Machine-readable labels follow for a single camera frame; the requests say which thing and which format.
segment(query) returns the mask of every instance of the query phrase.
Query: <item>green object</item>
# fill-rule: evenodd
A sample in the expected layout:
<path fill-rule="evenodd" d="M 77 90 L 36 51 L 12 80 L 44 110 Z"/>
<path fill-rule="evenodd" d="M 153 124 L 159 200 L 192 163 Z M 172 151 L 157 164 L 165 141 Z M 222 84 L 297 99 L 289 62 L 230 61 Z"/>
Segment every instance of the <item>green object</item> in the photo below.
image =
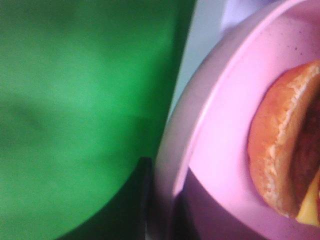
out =
<path fill-rule="evenodd" d="M 155 158 L 193 6 L 0 1 L 1 240 L 65 234 Z"/>

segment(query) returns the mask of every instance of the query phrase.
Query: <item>pink plate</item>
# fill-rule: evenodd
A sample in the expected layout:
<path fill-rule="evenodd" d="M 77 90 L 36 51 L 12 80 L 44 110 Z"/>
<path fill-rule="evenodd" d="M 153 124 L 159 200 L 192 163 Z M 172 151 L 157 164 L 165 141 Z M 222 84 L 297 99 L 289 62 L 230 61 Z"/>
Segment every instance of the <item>pink plate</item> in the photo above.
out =
<path fill-rule="evenodd" d="M 188 167 L 213 199 L 262 236 L 320 239 L 320 229 L 265 205 L 249 176 L 246 152 L 249 126 L 266 89 L 285 70 L 320 59 L 319 13 L 319 0 L 274 2 L 220 41 L 193 75 L 156 160 L 151 227 L 165 233 L 159 239 L 168 237 Z"/>

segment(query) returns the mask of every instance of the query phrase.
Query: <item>burger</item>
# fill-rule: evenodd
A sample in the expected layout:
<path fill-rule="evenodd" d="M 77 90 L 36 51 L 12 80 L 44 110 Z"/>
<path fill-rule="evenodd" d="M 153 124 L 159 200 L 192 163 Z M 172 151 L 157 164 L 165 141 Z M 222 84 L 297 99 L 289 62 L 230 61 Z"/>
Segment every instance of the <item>burger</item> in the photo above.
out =
<path fill-rule="evenodd" d="M 320 227 L 320 60 L 284 72 L 250 125 L 256 190 L 279 214 Z"/>

